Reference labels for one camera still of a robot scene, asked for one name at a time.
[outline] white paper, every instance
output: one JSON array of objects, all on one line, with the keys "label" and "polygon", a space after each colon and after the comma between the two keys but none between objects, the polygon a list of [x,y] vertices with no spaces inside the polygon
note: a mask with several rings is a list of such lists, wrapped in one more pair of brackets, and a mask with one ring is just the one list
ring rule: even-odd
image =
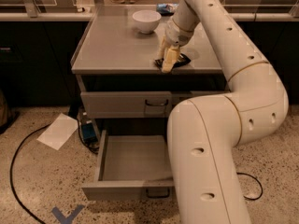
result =
[{"label": "white paper", "polygon": [[78,122],[75,119],[72,119],[65,114],[60,114],[49,128],[37,138],[37,140],[58,150],[77,128]]}]

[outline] bowl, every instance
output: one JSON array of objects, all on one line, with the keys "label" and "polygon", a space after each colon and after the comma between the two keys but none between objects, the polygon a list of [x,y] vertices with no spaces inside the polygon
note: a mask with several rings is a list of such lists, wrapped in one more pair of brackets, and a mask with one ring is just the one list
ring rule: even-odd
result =
[{"label": "bowl", "polygon": [[140,10],[133,14],[135,27],[143,34],[151,34],[159,25],[161,14],[153,10]]}]

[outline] black cable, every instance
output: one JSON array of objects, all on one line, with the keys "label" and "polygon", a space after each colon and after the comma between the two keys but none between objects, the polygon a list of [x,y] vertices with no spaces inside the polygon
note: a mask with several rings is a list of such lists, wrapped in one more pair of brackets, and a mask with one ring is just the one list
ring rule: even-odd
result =
[{"label": "black cable", "polygon": [[[98,147],[91,147],[91,146],[87,145],[87,144],[84,142],[84,140],[83,140],[83,138],[82,138],[82,136],[81,136],[81,133],[80,133],[80,124],[79,124],[79,121],[78,121],[78,119],[76,119],[76,120],[77,120],[77,122],[78,122],[78,136],[79,136],[79,138],[80,138],[81,143],[82,143],[85,147],[87,147],[92,153],[97,154],[99,148],[98,148]],[[13,158],[12,158],[12,161],[11,161],[11,164],[10,164],[10,169],[9,169],[9,182],[10,182],[10,187],[11,187],[12,193],[13,193],[13,195],[14,195],[16,201],[17,201],[18,204],[22,207],[23,210],[25,210],[31,217],[33,217],[36,221],[38,221],[38,222],[41,223],[41,224],[46,224],[46,223],[45,223],[43,220],[41,220],[40,218],[38,218],[34,213],[32,213],[32,212],[31,212],[31,211],[30,211],[30,210],[29,210],[29,209],[28,209],[28,208],[21,202],[21,200],[20,200],[20,198],[19,198],[19,196],[18,196],[18,194],[17,194],[17,192],[16,192],[16,190],[15,190],[14,183],[13,183],[13,166],[14,166],[15,160],[16,160],[16,158],[17,158],[17,156],[18,156],[18,153],[19,153],[20,149],[21,149],[22,145],[25,143],[25,141],[27,140],[27,138],[29,138],[29,137],[30,137],[31,135],[33,135],[34,133],[37,133],[37,132],[39,132],[39,131],[41,131],[41,130],[43,130],[43,129],[49,127],[49,126],[50,126],[50,125],[47,124],[46,126],[41,127],[41,128],[39,128],[39,129],[37,129],[37,130],[35,130],[35,131],[29,133],[29,134],[28,134],[28,135],[21,141],[20,145],[18,146],[18,148],[17,148],[17,150],[16,150],[16,152],[15,152]]]},{"label": "black cable", "polygon": [[237,172],[237,174],[238,175],[246,175],[246,176],[249,176],[249,177],[253,178],[259,184],[259,186],[261,188],[261,193],[257,198],[249,198],[249,197],[244,196],[245,200],[247,200],[247,201],[256,201],[256,200],[260,199],[263,196],[263,186],[262,186],[261,182],[255,176],[245,174],[245,173],[239,173],[239,172]]},{"label": "black cable", "polygon": [[40,129],[38,129],[38,130],[36,130],[36,131],[33,131],[33,132],[31,132],[31,133],[29,133],[22,141],[21,141],[21,143],[20,143],[20,145],[19,145],[19,147],[17,148],[17,150],[16,150],[16,152],[15,152],[15,154],[14,154],[14,156],[13,156],[13,158],[12,158],[12,162],[11,162],[11,164],[10,164],[10,170],[9,170],[9,180],[10,180],[10,187],[11,187],[11,190],[12,190],[12,193],[13,193],[13,195],[14,195],[14,197],[15,197],[15,199],[17,200],[17,202],[19,203],[19,205],[22,207],[22,209],[24,209],[31,217],[33,217],[35,220],[37,220],[39,223],[42,223],[42,224],[45,224],[45,222],[44,221],[42,221],[41,219],[39,219],[36,215],[34,215],[22,202],[21,202],[21,200],[20,200],[20,198],[18,197],[18,195],[17,195],[17,192],[16,192],[16,190],[15,190],[15,188],[14,188],[14,184],[13,184],[13,165],[14,165],[14,162],[15,162],[15,160],[16,160],[16,158],[17,158],[17,155],[18,155],[18,153],[19,153],[19,151],[20,151],[20,149],[21,149],[21,146],[24,144],[24,142],[26,141],[26,139],[27,138],[29,138],[32,134],[34,134],[34,133],[36,133],[36,132],[38,132],[38,131],[40,131],[40,130],[42,130],[42,129],[45,129],[45,128],[47,128],[49,126],[49,124],[48,125],[46,125],[46,126],[44,126],[44,127],[42,127],[42,128],[40,128]]}]

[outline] lab bench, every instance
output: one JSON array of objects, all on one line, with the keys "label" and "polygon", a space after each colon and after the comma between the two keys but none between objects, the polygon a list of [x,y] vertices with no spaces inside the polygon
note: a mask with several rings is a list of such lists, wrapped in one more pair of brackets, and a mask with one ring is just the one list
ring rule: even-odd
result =
[{"label": "lab bench", "polygon": [[99,142],[89,200],[174,197],[166,126],[184,99],[224,92],[225,78],[199,25],[181,49],[191,62],[164,74],[154,64],[169,17],[150,35],[132,15],[155,6],[101,6],[72,60],[72,72]]}]

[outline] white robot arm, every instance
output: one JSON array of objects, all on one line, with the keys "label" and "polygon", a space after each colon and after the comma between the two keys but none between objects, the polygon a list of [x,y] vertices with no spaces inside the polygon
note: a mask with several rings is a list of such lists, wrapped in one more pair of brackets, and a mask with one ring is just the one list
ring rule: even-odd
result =
[{"label": "white robot arm", "polygon": [[169,117],[167,139],[182,223],[250,224],[232,147],[274,132],[288,96],[272,65],[219,0],[181,0],[159,55],[169,72],[201,22],[230,93],[195,97]]}]

